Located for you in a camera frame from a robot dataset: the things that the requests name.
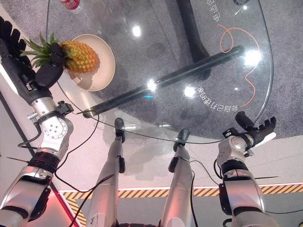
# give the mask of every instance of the orange cable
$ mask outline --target orange cable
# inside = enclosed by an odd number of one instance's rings
[[[222,51],[223,53],[228,53],[228,52],[231,51],[231,49],[233,48],[234,41],[233,41],[233,36],[232,36],[232,34],[231,34],[231,32],[230,32],[230,30],[233,30],[233,29],[237,29],[237,30],[243,31],[243,32],[245,32],[246,34],[248,34],[248,35],[255,41],[255,43],[256,43],[256,45],[257,45],[257,47],[258,47],[258,52],[260,52],[260,47],[259,47],[258,42],[256,41],[256,39],[255,39],[248,31],[245,31],[244,29],[239,28],[239,27],[231,27],[231,28],[228,28],[228,29],[227,29],[227,28],[224,27],[223,25],[218,24],[218,26],[220,26],[220,27],[222,27],[222,28],[225,29],[225,32],[224,32],[223,35],[221,36],[221,40],[220,40],[220,49],[221,49],[221,51]],[[231,45],[231,47],[230,47],[229,50],[225,51],[225,50],[223,50],[223,48],[222,48],[222,41],[223,41],[223,38],[224,38],[224,36],[225,36],[225,34],[226,34],[227,32],[228,32],[229,35],[231,36],[232,45]],[[255,97],[256,88],[255,88],[255,86],[253,85],[253,83],[247,79],[247,76],[248,76],[249,74],[251,74],[251,73],[257,68],[257,65],[256,65],[249,73],[247,73],[246,76],[245,76],[245,80],[246,80],[247,82],[250,83],[250,85],[251,85],[252,88],[254,89],[254,93],[253,93],[251,99],[250,99],[246,104],[244,104],[244,105],[242,105],[242,106],[240,106],[240,107],[244,107],[244,106],[248,105],[248,104],[254,99],[254,97]]]

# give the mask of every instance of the glass table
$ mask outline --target glass table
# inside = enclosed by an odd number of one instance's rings
[[[81,0],[76,12],[49,0],[47,36],[93,34],[116,61],[111,83],[87,91],[64,72],[58,83],[80,110],[125,130],[174,141],[221,140],[238,111],[256,121],[271,90],[273,59],[259,1]]]

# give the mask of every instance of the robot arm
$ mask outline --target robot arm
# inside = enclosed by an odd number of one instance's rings
[[[276,136],[273,132],[276,119],[273,117],[255,128],[245,113],[239,112],[236,121],[246,132],[238,133],[230,128],[223,133],[226,139],[219,143],[217,162],[223,174],[223,183],[219,185],[222,210],[232,215],[233,227],[278,227],[265,213],[263,193],[245,165],[245,158],[252,155],[250,148]]]
[[[50,62],[37,73],[31,69],[27,57],[20,57],[26,45],[20,32],[12,31],[12,25],[0,17],[1,73],[12,87],[35,112],[43,126],[44,138],[35,155],[31,158],[15,181],[8,188],[0,204],[1,227],[23,227],[27,222],[40,217],[50,193],[48,187],[53,173],[68,148],[69,136],[73,131],[71,121],[65,115],[73,111],[63,101],[58,105],[49,91],[63,71],[63,53],[58,45],[52,45]]]

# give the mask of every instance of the pineapple crown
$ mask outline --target pineapple crown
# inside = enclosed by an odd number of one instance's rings
[[[33,51],[22,51],[20,56],[27,56],[27,55],[35,55],[35,57],[31,60],[34,61],[32,63],[32,68],[34,66],[39,67],[44,65],[46,62],[48,62],[50,60],[51,57],[51,53],[52,53],[52,49],[51,49],[51,45],[53,43],[58,43],[59,40],[55,39],[54,37],[54,33],[51,34],[49,42],[47,42],[41,35],[39,35],[40,41],[42,46],[34,43],[31,39],[27,40],[24,38],[24,41],[26,42],[26,44],[33,49]]]

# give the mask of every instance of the black table leg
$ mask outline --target black table leg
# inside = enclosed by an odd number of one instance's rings
[[[163,88],[174,84],[180,80],[188,78],[189,76],[196,75],[197,72],[202,72],[206,70],[210,70],[212,67],[230,61],[231,59],[238,57],[244,53],[243,46],[235,46],[228,53],[218,53],[211,57],[205,58],[199,62],[196,62],[192,65],[189,65],[185,68],[182,68],[178,71],[170,73],[166,76],[159,78],[155,83],[157,88]],[[120,96],[109,99],[103,103],[95,105],[87,110],[93,110],[94,112],[86,112],[84,113],[84,117],[90,118],[97,114],[104,113],[108,110],[121,106],[122,104],[131,102],[135,99],[143,97],[148,94],[150,90],[147,86],[141,86],[134,90],[128,91]]]
[[[193,61],[198,62],[204,58],[208,58],[209,53],[201,42],[190,0],[177,0],[177,4],[182,17]]]

